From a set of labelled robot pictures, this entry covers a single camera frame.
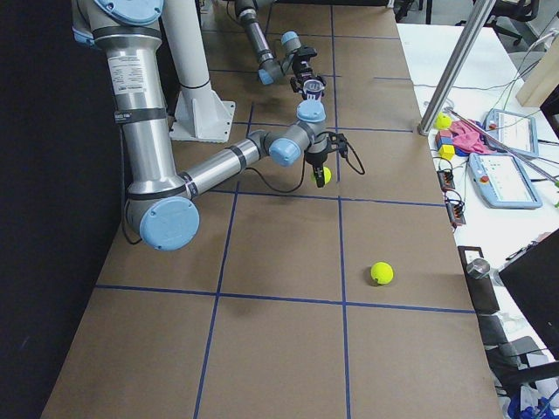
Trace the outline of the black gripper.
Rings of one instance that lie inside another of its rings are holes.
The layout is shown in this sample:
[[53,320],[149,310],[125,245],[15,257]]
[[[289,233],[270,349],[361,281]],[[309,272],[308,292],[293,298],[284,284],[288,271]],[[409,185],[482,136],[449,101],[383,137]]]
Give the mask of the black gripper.
[[[292,70],[294,77],[290,78],[290,86],[294,93],[305,95],[304,83],[314,77],[314,70],[310,65],[311,58],[296,56],[293,58]],[[327,81],[322,75],[317,75],[316,79],[321,83],[321,97],[325,95]]]
[[313,144],[305,151],[305,161],[313,166],[313,177],[318,188],[323,188],[326,184],[324,173],[324,163],[328,158],[330,145],[327,141]]

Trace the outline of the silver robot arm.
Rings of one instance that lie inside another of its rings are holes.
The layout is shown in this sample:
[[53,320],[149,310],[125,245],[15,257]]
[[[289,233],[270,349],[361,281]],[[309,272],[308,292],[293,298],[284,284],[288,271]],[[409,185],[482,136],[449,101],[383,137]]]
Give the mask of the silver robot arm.
[[314,72],[311,59],[318,55],[315,48],[304,45],[295,31],[285,32],[280,39],[284,58],[278,59],[268,44],[261,28],[258,11],[261,6],[272,1],[234,1],[235,20],[244,29],[259,64],[258,76],[264,86],[269,86],[286,77],[288,73],[290,86],[303,100],[321,102],[326,88],[326,81]]
[[114,118],[128,147],[133,181],[123,219],[159,251],[184,247],[196,235],[194,199],[270,157],[282,167],[310,165],[318,186],[333,149],[321,99],[325,81],[309,61],[315,50],[292,31],[282,36],[283,59],[270,50],[258,21],[259,2],[238,1],[235,19],[259,63],[259,79],[272,84],[287,73],[302,100],[296,120],[276,134],[256,131],[194,168],[176,171],[172,141],[226,142],[235,105],[212,89],[197,8],[191,1],[75,1],[75,39],[107,56]]

